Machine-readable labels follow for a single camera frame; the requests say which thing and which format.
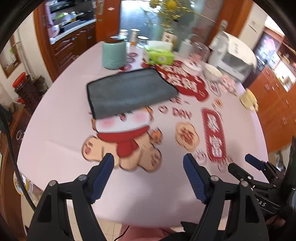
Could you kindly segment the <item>purple and grey towel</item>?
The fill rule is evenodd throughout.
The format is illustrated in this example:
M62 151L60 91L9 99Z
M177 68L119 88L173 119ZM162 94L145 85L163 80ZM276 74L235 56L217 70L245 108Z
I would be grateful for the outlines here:
M156 68L137 69L94 80L86 85L94 119L108 118L150 106L178 95Z

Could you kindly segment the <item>cream yellow mug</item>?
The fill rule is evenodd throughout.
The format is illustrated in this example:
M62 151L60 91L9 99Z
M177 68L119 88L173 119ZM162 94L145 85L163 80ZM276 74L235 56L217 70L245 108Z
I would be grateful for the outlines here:
M257 99L255 95L248 88L245 89L245 92L239 97L242 105L249 111L257 112L259 109Z

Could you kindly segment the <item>glass dome pink flowers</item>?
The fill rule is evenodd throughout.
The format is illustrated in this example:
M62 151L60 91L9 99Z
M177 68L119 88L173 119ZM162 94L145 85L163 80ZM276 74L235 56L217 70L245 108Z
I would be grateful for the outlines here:
M183 62L183 66L191 71L200 72L209 55L210 50L205 44L194 42L189 56Z

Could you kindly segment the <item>red basket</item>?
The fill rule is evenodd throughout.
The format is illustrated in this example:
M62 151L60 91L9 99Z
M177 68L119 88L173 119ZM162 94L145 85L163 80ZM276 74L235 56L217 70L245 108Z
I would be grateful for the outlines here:
M17 79L13 82L12 87L13 88L17 88L18 86L20 86L21 84L25 83L27 80L27 75L25 72L22 72Z

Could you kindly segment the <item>white ceramic bowl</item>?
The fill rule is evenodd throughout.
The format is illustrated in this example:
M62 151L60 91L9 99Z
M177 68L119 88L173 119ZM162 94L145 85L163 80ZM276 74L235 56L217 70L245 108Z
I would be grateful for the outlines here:
M203 75L206 80L211 82L219 82L223 77L223 74L216 67L208 63L204 63Z

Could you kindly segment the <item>printed white tablecloth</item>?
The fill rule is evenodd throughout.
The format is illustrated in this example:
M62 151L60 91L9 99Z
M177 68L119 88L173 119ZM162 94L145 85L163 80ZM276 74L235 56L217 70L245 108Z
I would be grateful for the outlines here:
M256 113L237 96L192 77L180 66L161 67L179 89L170 100L105 120L93 120L86 86L112 75L102 66L96 44L55 80L35 110L18 155L20 171L45 189L87 173L106 153L115 167L93 209L99 219L144 227L196 222L204 205L183 168L191 153L198 164L225 182L236 183L227 166L234 162L256 180L264 175L246 154L267 160Z

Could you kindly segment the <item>teal ceramic jar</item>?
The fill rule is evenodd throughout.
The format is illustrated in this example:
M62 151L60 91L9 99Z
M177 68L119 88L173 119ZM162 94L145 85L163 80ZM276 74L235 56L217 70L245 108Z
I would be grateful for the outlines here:
M110 70L120 69L126 65L126 36L109 36L102 43L102 65Z

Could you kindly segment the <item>white countertop appliance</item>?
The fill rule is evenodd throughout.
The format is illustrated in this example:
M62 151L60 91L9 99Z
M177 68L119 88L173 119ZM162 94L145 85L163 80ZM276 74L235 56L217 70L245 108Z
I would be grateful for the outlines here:
M254 52L233 35L220 31L209 45L211 54L208 63L235 82L243 83L256 70L257 60Z

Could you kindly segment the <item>green tissue pack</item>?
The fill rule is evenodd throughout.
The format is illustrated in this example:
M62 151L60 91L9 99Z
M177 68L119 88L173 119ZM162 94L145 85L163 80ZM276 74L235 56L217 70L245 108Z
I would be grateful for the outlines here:
M143 61L148 65L173 65L173 44L166 41L148 41L143 51Z

